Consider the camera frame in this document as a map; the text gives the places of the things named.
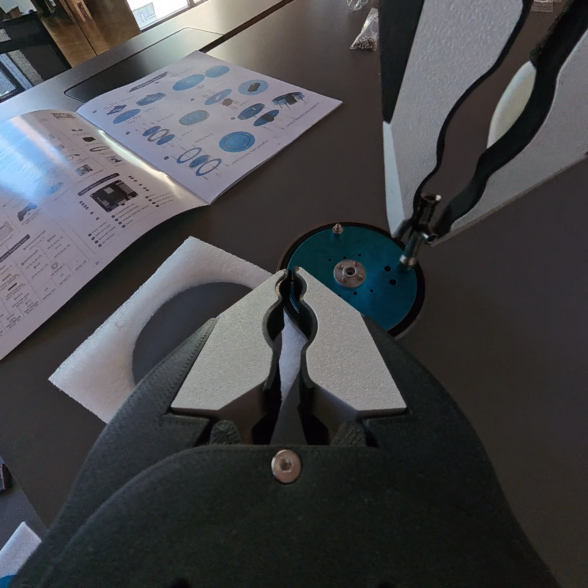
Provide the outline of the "dark grey desk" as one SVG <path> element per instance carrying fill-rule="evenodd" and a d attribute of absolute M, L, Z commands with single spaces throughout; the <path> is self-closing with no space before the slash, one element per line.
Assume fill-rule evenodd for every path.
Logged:
<path fill-rule="evenodd" d="M 46 525 L 104 427 L 48 378 L 188 236 L 273 272 L 320 224 L 387 228 L 379 58 L 349 49 L 363 21 L 339 1 L 293 1 L 205 45 L 343 104 L 129 246 L 2 360 L 1 457 Z M 587 162 L 419 257 L 426 299 L 401 342 L 470 419 L 558 582 L 587 587 Z"/>

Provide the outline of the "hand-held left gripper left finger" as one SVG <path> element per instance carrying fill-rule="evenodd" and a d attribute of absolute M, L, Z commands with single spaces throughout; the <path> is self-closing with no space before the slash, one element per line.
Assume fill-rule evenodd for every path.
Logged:
<path fill-rule="evenodd" d="M 217 318 L 173 412 L 230 420 L 244 441 L 269 444 L 281 407 L 276 338 L 289 290 L 289 272 L 280 270 Z"/>

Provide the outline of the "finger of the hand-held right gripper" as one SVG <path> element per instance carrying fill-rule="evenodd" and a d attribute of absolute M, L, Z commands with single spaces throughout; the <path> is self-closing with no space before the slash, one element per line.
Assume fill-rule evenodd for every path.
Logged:
<path fill-rule="evenodd" d="M 383 121 L 386 211 L 402 234 L 438 169 L 447 120 L 508 52 L 531 1 L 424 1 L 391 121 Z"/>
<path fill-rule="evenodd" d="M 536 60 L 531 96 L 513 126 L 485 150 L 447 205 L 438 245 L 587 154 L 587 1 L 570 1 Z"/>

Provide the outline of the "silver round hub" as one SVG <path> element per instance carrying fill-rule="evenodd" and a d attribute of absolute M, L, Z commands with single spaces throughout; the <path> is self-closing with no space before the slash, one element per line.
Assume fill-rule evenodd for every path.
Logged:
<path fill-rule="evenodd" d="M 358 288 L 365 278 L 366 269 L 361 262 L 344 259 L 334 267 L 334 279 L 344 288 Z"/>

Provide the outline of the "plastic bag of screws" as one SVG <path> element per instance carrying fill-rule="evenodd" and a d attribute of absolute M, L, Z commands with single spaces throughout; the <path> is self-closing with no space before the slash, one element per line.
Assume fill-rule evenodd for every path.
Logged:
<path fill-rule="evenodd" d="M 364 25 L 350 46 L 350 49 L 376 51 L 379 42 L 379 12 L 371 8 Z"/>

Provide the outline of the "open instruction booklet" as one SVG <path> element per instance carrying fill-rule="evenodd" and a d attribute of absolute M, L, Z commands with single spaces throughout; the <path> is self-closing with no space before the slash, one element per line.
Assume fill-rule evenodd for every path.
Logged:
<path fill-rule="evenodd" d="M 201 52 L 1 125 L 1 358 L 136 239 L 211 204 L 341 101 Z"/>

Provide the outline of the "round blue base plate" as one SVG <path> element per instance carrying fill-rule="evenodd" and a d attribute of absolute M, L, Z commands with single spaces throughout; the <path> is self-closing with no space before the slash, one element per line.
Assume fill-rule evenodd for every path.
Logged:
<path fill-rule="evenodd" d="M 344 222 L 340 235 L 334 224 L 325 224 L 298 237 L 284 252 L 279 269 L 304 268 L 364 316 L 375 320 L 393 337 L 400 337 L 416 321 L 425 298 L 425 279 L 419 264 L 399 270 L 404 244 L 383 229 Z M 366 269 L 363 285 L 342 287 L 334 267 L 344 259 L 361 262 Z"/>

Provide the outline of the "small white foam piece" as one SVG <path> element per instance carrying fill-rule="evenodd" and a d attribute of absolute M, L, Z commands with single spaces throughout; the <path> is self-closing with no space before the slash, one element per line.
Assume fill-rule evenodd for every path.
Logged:
<path fill-rule="evenodd" d="M 1 549 L 1 587 L 9 586 L 41 542 L 41 538 L 26 522 L 20 523 Z"/>

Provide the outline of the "bright window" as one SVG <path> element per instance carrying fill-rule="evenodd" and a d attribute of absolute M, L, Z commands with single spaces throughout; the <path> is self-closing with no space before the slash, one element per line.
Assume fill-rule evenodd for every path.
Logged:
<path fill-rule="evenodd" d="M 141 31 L 204 1 L 126 1 Z"/>

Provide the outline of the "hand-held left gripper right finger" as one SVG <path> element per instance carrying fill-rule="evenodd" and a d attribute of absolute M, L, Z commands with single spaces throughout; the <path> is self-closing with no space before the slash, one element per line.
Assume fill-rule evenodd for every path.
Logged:
<path fill-rule="evenodd" d="M 327 445 L 342 423 L 406 410 L 364 317 L 303 268 L 293 270 L 293 314 L 307 342 L 299 415 L 306 442 Z"/>

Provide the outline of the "white foam packing piece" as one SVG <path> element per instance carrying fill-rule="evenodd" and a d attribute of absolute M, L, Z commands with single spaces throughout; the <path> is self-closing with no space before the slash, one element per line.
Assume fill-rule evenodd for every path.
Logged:
<path fill-rule="evenodd" d="M 165 302 L 208 283 L 237 283 L 253 291 L 271 276 L 254 264 L 190 237 L 49 379 L 109 422 L 135 387 L 132 360 L 136 340 Z M 187 377 L 180 374 L 180 367 L 173 367 L 172 375 L 179 377 L 180 387 Z"/>

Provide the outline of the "small metal socket wrench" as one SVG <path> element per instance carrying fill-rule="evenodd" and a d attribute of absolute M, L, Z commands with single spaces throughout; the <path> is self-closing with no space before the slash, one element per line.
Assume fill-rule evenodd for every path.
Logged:
<path fill-rule="evenodd" d="M 408 272 L 417 265 L 417 254 L 423 244 L 431 244 L 438 238 L 433 230 L 430 221 L 433 217 L 437 204 L 441 201 L 441 195 L 423 192 L 413 216 L 408 221 L 409 228 L 406 245 L 399 258 L 398 268 Z"/>

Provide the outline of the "wooden pillar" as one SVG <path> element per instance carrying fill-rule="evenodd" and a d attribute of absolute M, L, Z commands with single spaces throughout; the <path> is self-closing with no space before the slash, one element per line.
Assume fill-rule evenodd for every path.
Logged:
<path fill-rule="evenodd" d="M 41 21 L 61 52 L 76 66 L 141 33 L 126 1 L 55 1 Z"/>

